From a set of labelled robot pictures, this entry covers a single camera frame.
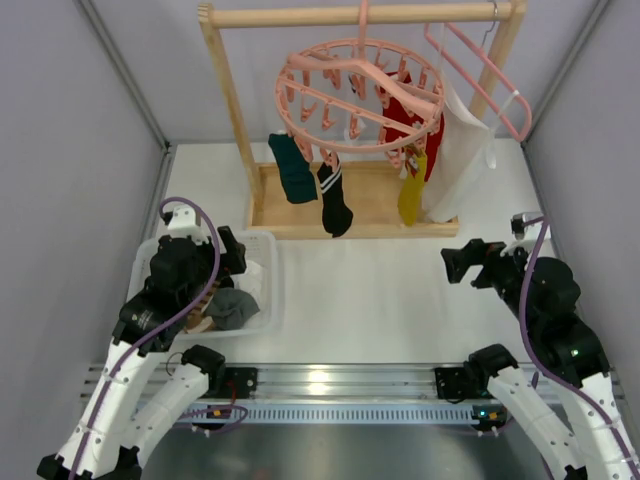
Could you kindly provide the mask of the yellow sock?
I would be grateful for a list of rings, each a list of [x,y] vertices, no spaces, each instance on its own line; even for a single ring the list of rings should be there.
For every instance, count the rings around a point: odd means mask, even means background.
[[[412,226],[417,221],[427,165],[428,157],[424,152],[412,154],[405,160],[404,183],[398,196],[397,208],[406,226]]]

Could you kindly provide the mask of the dark green sock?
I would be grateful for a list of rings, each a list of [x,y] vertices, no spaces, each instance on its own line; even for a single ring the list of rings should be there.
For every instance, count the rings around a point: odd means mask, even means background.
[[[287,201],[304,204],[316,200],[314,177],[294,139],[287,134],[271,133],[268,145],[276,160]]]

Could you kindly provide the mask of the black striped sock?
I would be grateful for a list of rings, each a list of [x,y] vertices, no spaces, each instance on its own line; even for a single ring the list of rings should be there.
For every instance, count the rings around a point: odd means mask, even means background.
[[[333,238],[344,235],[352,225],[353,212],[346,205],[341,165],[335,169],[322,164],[317,171],[322,195],[322,224]]]

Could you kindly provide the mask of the red sock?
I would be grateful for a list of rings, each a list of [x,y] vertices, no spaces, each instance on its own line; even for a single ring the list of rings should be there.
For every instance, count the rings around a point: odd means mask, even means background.
[[[375,86],[375,93],[382,105],[382,115],[384,117],[398,123],[413,127],[419,127],[422,124],[423,119],[419,115],[415,113],[409,113],[395,97],[390,96],[383,88]],[[429,181],[435,167],[444,131],[445,118],[444,115],[441,115],[439,126],[428,133],[423,142],[427,157],[427,167],[424,176],[425,182]],[[404,132],[391,127],[384,128],[385,143],[392,143],[399,138],[404,137],[406,137],[406,134]],[[391,150],[390,152],[386,152],[385,155],[395,168],[400,168],[404,165],[404,163],[402,162],[405,155],[404,148]]]

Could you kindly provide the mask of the pink round clip hanger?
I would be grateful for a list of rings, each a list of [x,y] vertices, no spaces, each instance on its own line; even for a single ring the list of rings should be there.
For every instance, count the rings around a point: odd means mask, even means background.
[[[425,149],[426,135],[439,126],[445,104],[441,75],[414,51],[368,37],[367,13],[363,2],[356,37],[291,53],[278,73],[276,108],[307,162],[319,157],[336,167],[344,154],[386,156],[404,148],[403,162],[412,150]],[[419,115],[422,124],[413,127],[384,117],[375,86]],[[385,143],[385,127],[406,137]]]

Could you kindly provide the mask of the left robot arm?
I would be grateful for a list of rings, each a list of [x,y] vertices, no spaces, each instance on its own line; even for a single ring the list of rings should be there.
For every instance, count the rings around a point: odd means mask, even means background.
[[[225,358],[188,348],[173,376],[144,407],[138,402],[156,368],[168,360],[188,314],[216,280],[245,271],[246,248],[227,226],[196,243],[162,236],[143,289],[122,308],[101,377],[67,442],[44,457],[44,479],[138,479],[151,453],[185,410],[220,390]]]

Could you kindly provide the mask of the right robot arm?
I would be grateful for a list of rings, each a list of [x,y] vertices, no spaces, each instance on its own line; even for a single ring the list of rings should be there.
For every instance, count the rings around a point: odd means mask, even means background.
[[[564,409],[560,419],[501,344],[472,352],[459,368],[436,371],[442,400],[495,399],[526,433],[554,479],[636,479],[639,456],[614,396],[611,367],[596,334],[576,309],[581,290],[568,265],[531,259],[518,246],[472,239],[441,252],[447,280],[479,267],[476,289],[491,289],[524,329],[523,344]]]

